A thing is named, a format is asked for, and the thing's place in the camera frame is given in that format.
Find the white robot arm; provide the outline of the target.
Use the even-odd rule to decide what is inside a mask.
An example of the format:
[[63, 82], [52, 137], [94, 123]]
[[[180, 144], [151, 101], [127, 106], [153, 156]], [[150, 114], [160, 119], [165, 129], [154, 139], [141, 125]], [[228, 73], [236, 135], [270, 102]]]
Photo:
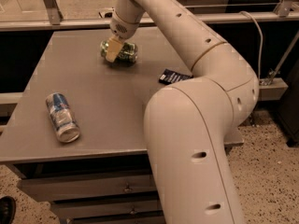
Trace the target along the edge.
[[246, 224], [224, 150], [249, 116], [258, 78], [220, 35], [176, 0], [118, 0], [107, 60], [116, 59], [143, 14], [192, 72], [149, 100], [144, 117], [149, 162], [166, 224]]

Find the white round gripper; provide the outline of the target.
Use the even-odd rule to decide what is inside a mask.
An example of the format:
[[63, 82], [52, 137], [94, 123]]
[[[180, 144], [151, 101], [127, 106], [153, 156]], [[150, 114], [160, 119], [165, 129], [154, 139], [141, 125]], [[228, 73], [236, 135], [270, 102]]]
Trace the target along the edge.
[[111, 38], [108, 40], [106, 60], [113, 63], [124, 45], [124, 41], [131, 38], [141, 21], [141, 14], [134, 12], [120, 13], [113, 11], [110, 22]]

